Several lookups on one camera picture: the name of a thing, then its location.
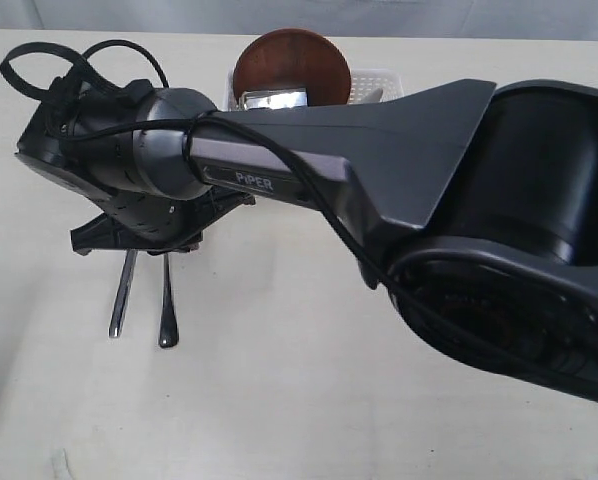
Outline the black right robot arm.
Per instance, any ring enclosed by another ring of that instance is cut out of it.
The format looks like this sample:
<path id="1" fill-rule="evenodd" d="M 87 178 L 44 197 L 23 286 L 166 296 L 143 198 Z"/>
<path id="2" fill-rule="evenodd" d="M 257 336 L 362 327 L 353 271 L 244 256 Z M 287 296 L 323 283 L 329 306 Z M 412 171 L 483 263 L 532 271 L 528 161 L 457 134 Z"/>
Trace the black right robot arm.
<path id="1" fill-rule="evenodd" d="M 65 97 L 17 157 L 100 209 L 76 252 L 188 251 L 256 197 L 315 210 L 428 345 L 598 402 L 598 89 L 464 79 L 248 111 L 147 85 Z"/>

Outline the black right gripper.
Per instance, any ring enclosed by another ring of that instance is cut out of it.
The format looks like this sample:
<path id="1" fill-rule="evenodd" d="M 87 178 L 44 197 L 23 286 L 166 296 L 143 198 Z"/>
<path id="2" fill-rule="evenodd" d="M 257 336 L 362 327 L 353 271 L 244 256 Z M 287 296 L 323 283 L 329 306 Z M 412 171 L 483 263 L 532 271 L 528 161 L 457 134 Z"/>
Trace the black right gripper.
<path id="1" fill-rule="evenodd" d="M 53 102 L 39 105 L 17 143 L 17 156 L 39 175 L 90 200 L 129 200 L 149 187 L 135 163 L 138 132 L 104 135 L 107 129 L 134 124 L 149 99 L 149 81 L 133 80 L 117 93 L 102 93 L 75 77 L 51 84 Z M 70 231 L 72 250 L 125 251 L 144 240 L 103 213 Z"/>

